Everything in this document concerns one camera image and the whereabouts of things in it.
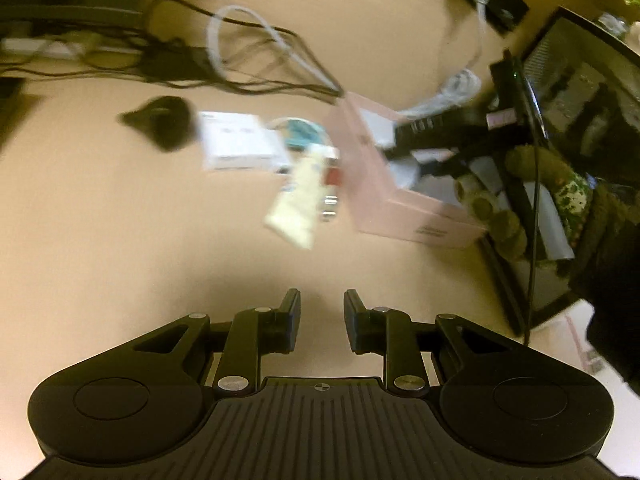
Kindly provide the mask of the cream tube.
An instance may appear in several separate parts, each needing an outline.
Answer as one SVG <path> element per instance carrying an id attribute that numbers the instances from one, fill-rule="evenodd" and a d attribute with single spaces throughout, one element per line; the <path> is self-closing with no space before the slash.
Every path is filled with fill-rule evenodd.
<path id="1" fill-rule="evenodd" d="M 297 159 L 264 220 L 267 228 L 302 249 L 311 249 L 314 244 L 326 175 L 325 148 L 321 144 L 308 146 Z"/>

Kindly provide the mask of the small metal red item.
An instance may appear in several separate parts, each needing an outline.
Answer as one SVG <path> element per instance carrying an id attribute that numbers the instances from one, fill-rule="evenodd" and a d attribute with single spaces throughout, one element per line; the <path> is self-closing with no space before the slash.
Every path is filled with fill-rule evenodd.
<path id="1" fill-rule="evenodd" d="M 342 170 L 340 167 L 331 166 L 326 170 L 324 178 L 323 196 L 320 207 L 320 219 L 323 222 L 331 221 L 337 214 L 340 203 L 340 188 L 342 185 Z"/>

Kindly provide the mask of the white small carton box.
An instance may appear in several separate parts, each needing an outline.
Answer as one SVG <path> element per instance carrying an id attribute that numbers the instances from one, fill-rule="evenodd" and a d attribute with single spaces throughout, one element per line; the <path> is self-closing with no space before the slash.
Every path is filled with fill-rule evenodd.
<path id="1" fill-rule="evenodd" d="M 201 112 L 198 136 L 205 171 L 266 170 L 286 174 L 292 167 L 280 134 L 255 115 Z"/>

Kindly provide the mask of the pink cardboard box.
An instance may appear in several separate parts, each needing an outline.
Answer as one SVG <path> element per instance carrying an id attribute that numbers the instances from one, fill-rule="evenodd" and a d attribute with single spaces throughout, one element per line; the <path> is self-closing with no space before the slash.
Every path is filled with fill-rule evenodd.
<path id="1" fill-rule="evenodd" d="M 448 248 L 473 245 L 485 228 L 458 206 L 400 188 L 374 143 L 376 130 L 399 115 L 359 94 L 347 92 L 324 121 L 340 152 L 348 208 L 358 231 Z"/>

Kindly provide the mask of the black teardrop-shaped object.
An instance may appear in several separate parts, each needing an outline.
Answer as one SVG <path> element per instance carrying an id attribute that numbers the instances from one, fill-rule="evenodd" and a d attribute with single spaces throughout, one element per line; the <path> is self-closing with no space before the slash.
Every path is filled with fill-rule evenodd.
<path id="1" fill-rule="evenodd" d="M 181 150 L 195 136 L 194 108 L 180 96 L 149 100 L 135 110 L 119 114 L 118 121 L 166 153 Z"/>

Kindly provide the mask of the black power adapter brick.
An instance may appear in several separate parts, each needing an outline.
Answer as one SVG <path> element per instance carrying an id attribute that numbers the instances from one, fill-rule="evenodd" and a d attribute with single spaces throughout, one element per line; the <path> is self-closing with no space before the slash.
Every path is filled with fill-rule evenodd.
<path id="1" fill-rule="evenodd" d="M 203 48 L 149 47 L 141 55 L 139 73 L 152 81 L 209 80 L 213 70 Z"/>

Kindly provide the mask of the white power strip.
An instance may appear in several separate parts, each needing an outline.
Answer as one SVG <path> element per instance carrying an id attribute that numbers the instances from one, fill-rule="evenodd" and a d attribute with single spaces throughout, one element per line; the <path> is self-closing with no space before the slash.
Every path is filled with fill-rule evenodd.
<path id="1" fill-rule="evenodd" d="M 106 38 L 88 30 L 68 32 L 62 36 L 4 37 L 1 39 L 1 51 L 15 56 L 42 54 L 46 58 L 59 60 L 73 60 L 97 53 L 134 55 L 137 52 L 135 48 L 116 39 Z"/>

